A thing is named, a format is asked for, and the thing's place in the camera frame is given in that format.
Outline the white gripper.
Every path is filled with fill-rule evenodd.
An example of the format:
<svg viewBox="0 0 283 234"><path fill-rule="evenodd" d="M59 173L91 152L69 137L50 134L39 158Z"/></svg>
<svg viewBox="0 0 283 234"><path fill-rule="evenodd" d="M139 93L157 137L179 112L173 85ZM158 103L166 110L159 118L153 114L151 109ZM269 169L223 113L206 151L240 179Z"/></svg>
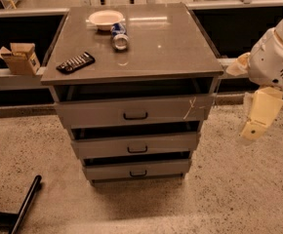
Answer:
<svg viewBox="0 0 283 234"><path fill-rule="evenodd" d="M272 125L283 106L283 33L269 29L252 48L251 53L239 56L226 73L239 76L249 73L253 83L262 87L246 93L243 99L246 121L239 134L245 141L262 137Z"/></svg>

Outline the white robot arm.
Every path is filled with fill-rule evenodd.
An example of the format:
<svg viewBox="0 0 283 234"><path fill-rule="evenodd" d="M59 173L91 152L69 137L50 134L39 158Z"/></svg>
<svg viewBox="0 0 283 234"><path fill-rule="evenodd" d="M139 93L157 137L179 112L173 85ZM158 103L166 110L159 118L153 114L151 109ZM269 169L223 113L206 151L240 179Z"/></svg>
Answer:
<svg viewBox="0 0 283 234"><path fill-rule="evenodd" d="M260 138L283 106L283 19L270 28L252 50L239 56L227 69L232 76L247 74L259 88L244 96L246 121L239 139L251 143Z"/></svg>

